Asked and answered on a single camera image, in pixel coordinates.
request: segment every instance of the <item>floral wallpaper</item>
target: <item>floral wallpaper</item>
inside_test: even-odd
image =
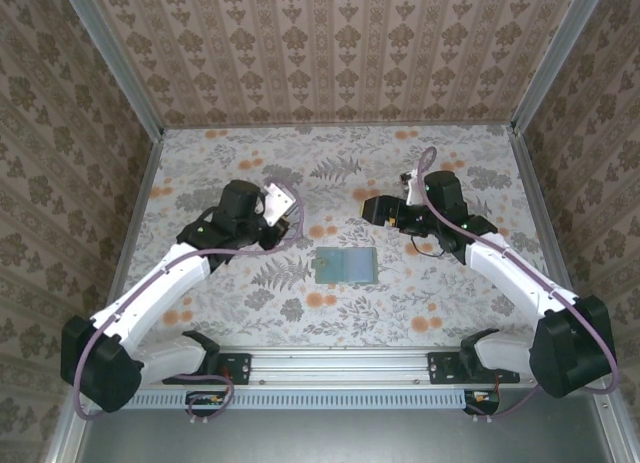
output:
[[[95,0],[167,127],[508,121],[571,0]]]
[[[225,346],[431,346],[457,345],[488,327],[525,331],[520,312],[482,276],[450,255],[419,255],[397,230],[359,218],[365,199],[402,196],[399,175],[431,145],[439,151],[434,169],[456,172],[471,211],[544,270],[506,127],[168,130],[128,287],[231,179],[294,185],[305,204],[304,238],[286,252],[234,258],[177,301],[146,341],[194,328]],[[434,237],[416,242],[422,252],[440,251]],[[319,246],[376,247],[379,283],[315,284]]]
[[[68,0],[0,0],[0,461],[38,461],[60,331],[106,300],[150,142]]]
[[[575,288],[609,307],[640,434],[640,0],[600,0],[525,132]]]

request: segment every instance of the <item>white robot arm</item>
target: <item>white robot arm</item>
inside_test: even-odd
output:
[[[362,217],[375,225],[396,227],[412,237],[436,236],[445,252],[484,275],[502,291],[535,331],[533,339],[498,330],[485,330],[465,338],[461,343],[459,371],[469,382],[474,381],[476,373],[503,369],[533,375],[547,393],[562,397],[610,372],[606,355],[584,325],[550,295],[571,302],[615,358],[609,316],[602,301],[594,296],[579,298],[560,287],[510,248],[494,225],[481,216],[469,215],[460,182],[453,172],[430,173],[421,183],[418,171],[413,170],[400,179],[408,190],[406,201],[392,196],[371,198],[363,205]],[[488,244],[443,224],[424,206],[422,184],[429,201],[446,220]],[[540,282],[551,290],[543,289]]]
[[[293,196],[273,183],[265,188],[264,194],[252,183],[240,180],[229,183],[219,206],[187,225],[178,235],[177,243],[133,288],[90,319],[74,316],[65,324],[62,378],[73,384],[80,355],[89,339],[110,320],[112,323],[89,354],[80,385],[82,393],[107,412],[121,408],[141,385],[194,373],[203,365],[215,365],[212,360],[219,356],[219,347],[195,331],[146,349],[139,349],[138,345],[180,296],[233,256],[186,255],[215,248],[238,250],[254,243],[271,250],[287,232],[289,224],[284,216],[295,203]],[[180,258],[184,259],[171,265]],[[144,292],[122,311],[123,305],[141,288]]]

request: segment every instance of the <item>gray metal panel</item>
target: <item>gray metal panel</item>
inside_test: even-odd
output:
[[[98,5],[93,0],[69,0],[80,21],[87,29],[94,45],[109,66],[120,89],[138,115],[142,126],[154,144],[160,142],[162,126],[160,118],[147,98],[144,86],[140,84],[129,61],[124,56],[115,37],[105,22]]]
[[[573,0],[511,120],[524,132],[599,0]]]
[[[521,133],[518,135],[510,133],[509,139],[511,140],[511,148],[513,149],[516,163],[518,164],[522,186],[524,187],[529,208],[531,209],[531,217],[533,218],[533,223],[536,225],[536,230],[540,237],[540,248],[544,255],[544,261],[547,264],[549,277],[559,285],[571,289],[569,273],[564,264],[556,234],[553,231],[547,205],[544,202],[542,190],[540,189],[538,178],[533,169],[533,163],[529,156],[529,150],[527,150],[525,145],[524,137]]]
[[[515,401],[523,391],[507,391]],[[207,424],[181,411],[126,411],[87,427],[79,462],[607,463],[593,400],[540,394],[485,423],[460,410],[230,410]]]
[[[140,390],[123,410],[185,410],[192,390]],[[262,390],[236,387],[230,410],[462,409],[464,390]],[[193,405],[194,409],[211,406]]]

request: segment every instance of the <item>table surface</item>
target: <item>table surface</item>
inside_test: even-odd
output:
[[[503,126],[350,126],[169,130],[126,287],[176,235],[216,205],[232,179],[287,180],[305,208],[304,238],[272,256],[236,257],[167,311],[146,342],[198,329],[224,346],[435,346],[495,327],[530,331],[520,312],[453,257],[419,255],[407,236],[358,218],[364,199],[403,196],[399,175],[438,149],[432,170],[455,171],[470,212],[494,222],[534,266],[544,259]],[[439,252],[435,238],[417,240]],[[317,285],[319,246],[376,247],[379,283]]]

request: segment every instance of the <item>purple cable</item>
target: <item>purple cable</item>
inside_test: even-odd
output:
[[[533,281],[535,281],[544,291],[546,291],[549,294],[550,298],[553,297],[557,301],[559,301],[573,315],[573,317],[576,320],[578,320],[578,322],[585,328],[585,330],[587,330],[587,332],[595,340],[595,342],[598,344],[598,346],[602,350],[602,353],[604,353],[604,356],[607,359],[607,362],[609,363],[609,367],[611,368],[611,382],[609,383],[609,386],[607,386],[604,389],[585,387],[583,388],[583,390],[596,395],[606,395],[614,392],[618,387],[618,382],[620,380],[616,359],[613,356],[613,353],[611,352],[607,344],[605,343],[605,341],[602,339],[602,337],[593,328],[593,326],[591,326],[589,322],[578,312],[578,310],[576,310],[573,307],[571,302],[567,301],[567,299],[564,298],[562,295],[555,293],[553,291],[555,288],[553,288],[546,281],[540,278],[535,272],[527,268],[526,265],[524,265],[518,258],[516,258],[513,253],[511,253],[510,251],[507,251],[506,248],[502,248],[500,245],[497,245],[492,241],[482,238],[481,236],[474,235],[473,233],[470,233],[460,228],[459,226],[451,223],[444,216],[442,216],[440,212],[438,212],[438,210],[436,210],[436,208],[433,206],[433,203],[431,203],[431,201],[429,200],[429,197],[427,196],[427,190],[425,188],[424,183],[422,183],[423,181],[422,178],[423,178],[424,172],[428,170],[433,164],[433,162],[435,161],[437,154],[438,154],[438,150],[436,150],[436,147],[431,146],[427,148],[424,151],[424,153],[422,153],[422,156],[420,156],[420,162],[418,163],[418,178],[420,182],[420,184],[418,185],[418,188],[420,189],[420,195],[422,196],[424,203],[427,205],[427,207],[429,207],[429,210],[431,210],[431,212],[436,216],[436,218],[438,218],[443,224],[445,224],[452,230],[457,231],[458,233],[466,236],[467,238],[471,238],[472,240],[475,240],[479,243],[482,243],[483,245],[493,248],[494,250],[504,255],[506,258],[509,258],[518,268],[520,268]]]
[[[211,248],[208,250],[197,250],[191,251],[189,253],[185,253],[182,256],[179,256],[175,260],[170,261],[167,265],[162,269],[154,273],[149,277],[144,284],[140,285],[136,291],[134,291],[129,298],[118,308],[113,315],[111,315],[103,325],[96,330],[96,332],[89,338],[87,345],[84,347],[80,358],[78,359],[78,365],[76,366],[76,372],[73,378],[73,409],[76,414],[85,421],[95,420],[99,418],[103,412],[88,414],[84,412],[82,408],[82,402],[80,401],[80,381],[82,380],[82,372],[84,371],[84,367],[87,363],[87,359],[89,358],[89,354],[93,347],[98,341],[98,338],[105,332],[105,330],[111,325],[114,321],[117,320],[118,316],[121,315],[142,293],[144,293],[158,278],[167,273],[169,270],[174,268],[176,265],[179,265],[184,260],[189,258],[193,258],[195,256],[209,256],[209,255],[234,255],[234,256],[265,256],[272,255],[279,251],[284,251],[291,248],[295,242],[302,236],[302,232],[304,230],[304,207],[302,205],[302,200],[300,199],[299,193],[294,190],[292,187],[288,185],[282,185],[282,187],[293,195],[293,198],[298,203],[298,211],[300,213],[300,218],[298,221],[298,227],[296,228],[293,237],[288,238],[284,244],[280,246],[276,246],[270,250],[260,250],[260,251],[251,251],[251,250],[229,250],[223,248]]]
[[[531,397],[533,395],[535,395],[538,391],[540,391],[542,388],[540,387],[540,385],[536,385],[534,386],[531,391],[529,393],[527,393],[527,396],[525,396],[523,399],[521,399],[518,403],[516,403],[515,405],[513,405],[512,407],[501,411],[499,413],[494,413],[493,415],[487,415],[484,411],[482,411],[480,408],[478,408],[477,406],[474,405],[470,405],[469,403],[467,403],[467,408],[471,408],[473,411],[475,411],[476,413],[479,413],[478,416],[484,416],[487,420],[489,419],[495,419],[495,418],[502,418],[504,416],[508,416],[511,413],[513,413],[514,411],[516,411],[518,408],[520,408],[521,406],[523,406],[527,401],[529,401],[531,399]]]
[[[218,416],[220,416],[220,414],[227,409],[227,407],[231,404],[231,401],[233,400],[233,396],[236,393],[236,387],[233,384],[233,381],[231,381],[229,378],[225,377],[225,376],[218,376],[218,375],[176,375],[174,376],[174,378],[177,378],[179,380],[215,380],[215,381],[222,381],[223,383],[225,383],[228,387],[229,387],[229,394],[227,395],[227,398],[222,402],[222,405],[220,405],[220,408],[218,408],[215,413],[213,413],[211,416],[207,416],[207,419],[211,420],[213,418],[217,418]],[[199,418],[198,416],[193,414],[193,402],[203,398],[202,394],[199,395],[193,395],[191,397],[191,399],[189,400],[189,406],[187,406],[187,413],[190,417],[192,418]]]

